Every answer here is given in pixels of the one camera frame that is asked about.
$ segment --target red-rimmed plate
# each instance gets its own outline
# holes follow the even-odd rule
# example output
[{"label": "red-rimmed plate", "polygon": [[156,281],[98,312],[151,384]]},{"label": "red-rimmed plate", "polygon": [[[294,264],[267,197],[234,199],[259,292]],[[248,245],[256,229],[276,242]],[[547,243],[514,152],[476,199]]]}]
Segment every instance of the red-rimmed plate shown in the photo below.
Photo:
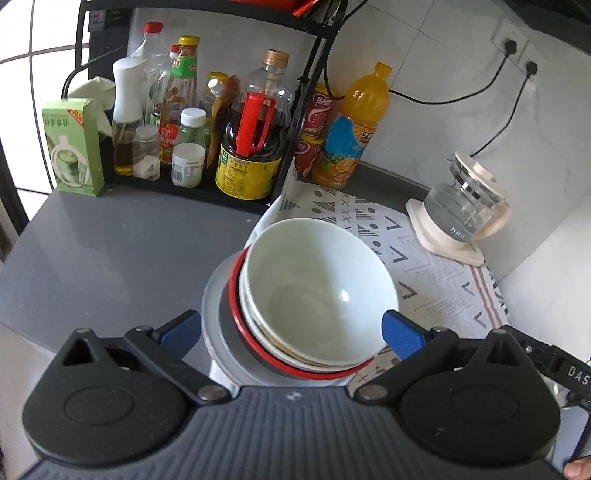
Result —
[{"label": "red-rimmed plate", "polygon": [[363,367],[367,366],[373,358],[366,360],[360,365],[356,367],[349,368],[347,370],[341,370],[339,372],[334,373],[314,373],[314,372],[307,372],[305,370],[300,370],[298,368],[292,367],[291,365],[287,365],[280,361],[279,359],[272,356],[267,350],[265,350],[260,343],[256,341],[254,336],[252,335],[251,331],[246,325],[246,321],[242,316],[242,310],[240,307],[240,300],[238,296],[238,280],[240,278],[240,270],[242,269],[242,264],[244,263],[244,259],[246,257],[246,253],[248,252],[248,248],[245,248],[238,256],[234,267],[232,268],[232,273],[230,274],[230,280],[228,282],[228,303],[230,305],[230,311],[232,312],[232,317],[234,318],[234,323],[238,328],[238,331],[242,335],[242,338],[246,342],[246,344],[254,351],[257,355],[259,355],[264,361],[268,362],[270,365],[274,366],[276,369],[291,375],[292,377],[304,378],[306,380],[337,380],[339,378],[348,377],[357,373]]}]

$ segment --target black power cord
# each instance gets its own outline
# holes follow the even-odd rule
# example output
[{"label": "black power cord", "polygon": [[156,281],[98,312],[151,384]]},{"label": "black power cord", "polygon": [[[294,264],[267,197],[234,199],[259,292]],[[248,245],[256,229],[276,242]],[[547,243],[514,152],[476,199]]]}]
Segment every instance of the black power cord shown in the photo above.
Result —
[{"label": "black power cord", "polygon": [[538,64],[534,61],[530,61],[525,66],[525,70],[526,70],[527,74],[525,75],[525,80],[521,84],[521,88],[519,89],[519,93],[517,94],[517,98],[515,99],[515,103],[513,104],[513,110],[511,111],[511,115],[509,116],[509,120],[507,120],[507,122],[505,123],[503,128],[501,128],[495,135],[493,135],[493,137],[488,142],[486,142],[483,146],[481,146],[478,150],[476,150],[472,155],[470,155],[471,157],[475,157],[476,155],[478,155],[481,151],[483,151],[486,147],[488,147],[491,143],[493,143],[499,135],[501,135],[505,130],[507,130],[507,127],[509,127],[511,120],[513,120],[513,116],[515,115],[515,111],[517,110],[517,105],[519,104],[519,99],[521,98],[521,93],[523,93],[523,89],[525,88],[525,84],[533,75],[538,73]]},{"label": "black power cord", "polygon": [[[508,40],[507,43],[509,43],[509,42],[513,42],[515,44],[515,51],[517,51],[517,44],[513,40]],[[467,95],[464,95],[464,96],[461,96],[458,98],[454,98],[453,100],[444,100],[442,102],[424,102],[423,100],[417,100],[416,98],[409,97],[408,95],[405,95],[402,92],[398,92],[397,90],[390,89],[390,93],[398,95],[402,98],[406,98],[406,100],[410,100],[411,102],[419,103],[420,105],[448,105],[450,103],[460,102],[461,100],[466,100],[467,98],[474,97],[474,96],[478,95],[479,93],[482,93],[485,90],[488,90],[492,86],[492,84],[495,83],[495,80],[499,76],[501,69],[505,65],[505,62],[507,61],[507,58],[509,57],[509,55],[512,55],[513,53],[515,53],[515,52],[509,53],[505,49],[505,55],[503,56],[503,61],[499,65],[499,68],[496,70],[495,76],[492,78],[492,80],[486,86],[482,87],[480,90],[477,90],[475,92],[468,93]]]},{"label": "black power cord", "polygon": [[[345,22],[349,18],[351,18],[353,15],[355,15],[359,11],[359,9],[361,7],[363,7],[368,1],[369,0],[363,0],[359,5],[357,5],[353,10],[351,10],[350,13],[345,15],[345,18],[343,19],[343,25],[345,24]],[[509,55],[513,55],[517,51],[517,43],[514,40],[505,40],[504,47],[505,47],[505,55],[503,56],[503,60],[501,62],[501,65],[499,65],[499,68],[496,70],[494,77],[486,86],[484,86],[483,88],[481,88],[475,92],[468,93],[467,95],[463,95],[459,98],[454,98],[452,100],[444,100],[442,102],[425,102],[423,100],[418,100],[416,98],[406,95],[405,93],[399,92],[397,90],[392,90],[392,89],[390,89],[390,93],[398,95],[402,98],[406,98],[406,100],[410,100],[411,102],[419,103],[420,105],[449,105],[450,103],[456,103],[456,102],[460,102],[461,100],[466,100],[468,98],[474,97],[474,96],[484,92],[485,90],[488,90],[492,86],[492,84],[495,83],[495,80],[498,78],[499,74],[501,73],[501,70],[502,70],[503,66],[505,65],[505,62],[507,61],[507,58],[509,57]],[[332,93],[332,91],[330,90],[327,64],[324,65],[324,68],[322,69],[322,76],[324,79],[324,86],[326,87],[326,91],[333,98],[333,100],[342,100],[343,98],[345,98],[344,95],[338,96],[338,97],[335,96]]]}]

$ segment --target glass bottle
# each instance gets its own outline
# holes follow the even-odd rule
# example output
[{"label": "glass bottle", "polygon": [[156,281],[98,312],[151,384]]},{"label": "glass bottle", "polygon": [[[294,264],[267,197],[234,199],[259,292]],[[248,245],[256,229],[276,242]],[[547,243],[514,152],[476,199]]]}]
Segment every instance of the glass bottle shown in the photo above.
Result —
[{"label": "glass bottle", "polygon": [[135,130],[144,123],[140,88],[145,59],[126,57],[113,64],[113,167],[117,175],[134,174],[132,143]]},{"label": "glass bottle", "polygon": [[168,63],[168,65],[162,67],[156,78],[156,81],[150,89],[151,110],[146,110],[146,125],[160,125],[160,109],[162,107],[162,99],[164,97],[164,92],[166,91],[166,86],[168,85],[168,79],[170,78],[170,69],[173,66],[173,60],[178,55],[179,49],[180,46],[178,44],[175,44],[172,47],[170,47],[170,52],[168,54],[170,62]]},{"label": "glass bottle", "polygon": [[178,136],[181,112],[197,104],[197,47],[199,37],[178,39],[180,49],[173,60],[170,78],[160,108],[160,161],[170,165]]},{"label": "glass bottle", "polygon": [[141,125],[133,142],[134,177],[146,180],[160,178],[160,134],[156,125]]},{"label": "glass bottle", "polygon": [[173,148],[172,179],[175,185],[192,188],[201,183],[206,148],[207,113],[201,108],[186,108]]}]

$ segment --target product packaging box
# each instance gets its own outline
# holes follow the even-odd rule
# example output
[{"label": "product packaging box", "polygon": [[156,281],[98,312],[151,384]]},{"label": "product packaging box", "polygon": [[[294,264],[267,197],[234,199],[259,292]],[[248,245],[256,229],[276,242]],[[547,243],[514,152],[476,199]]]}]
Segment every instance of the product packaging box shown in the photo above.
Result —
[{"label": "product packaging box", "polygon": [[105,185],[93,99],[43,105],[43,126],[57,188],[96,196]]}]

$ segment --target electrical outlet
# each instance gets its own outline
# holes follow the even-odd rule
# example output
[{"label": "electrical outlet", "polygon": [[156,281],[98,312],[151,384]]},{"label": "electrical outlet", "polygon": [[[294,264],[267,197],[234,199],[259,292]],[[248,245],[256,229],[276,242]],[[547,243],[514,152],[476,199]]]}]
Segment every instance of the electrical outlet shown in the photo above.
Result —
[{"label": "electrical outlet", "polygon": [[544,69],[546,59],[532,42],[528,42],[525,46],[525,49],[521,54],[521,57],[519,57],[517,65],[521,70],[523,70],[524,73],[526,73],[525,66],[530,61],[534,61],[538,64],[538,74]]},{"label": "electrical outlet", "polygon": [[503,18],[499,22],[499,25],[495,30],[495,34],[491,38],[491,42],[501,52],[505,53],[506,40],[515,40],[515,43],[517,43],[517,51],[513,55],[509,56],[513,62],[517,63],[517,60],[521,56],[521,53],[525,48],[525,44],[527,43],[527,37],[509,20]]}]

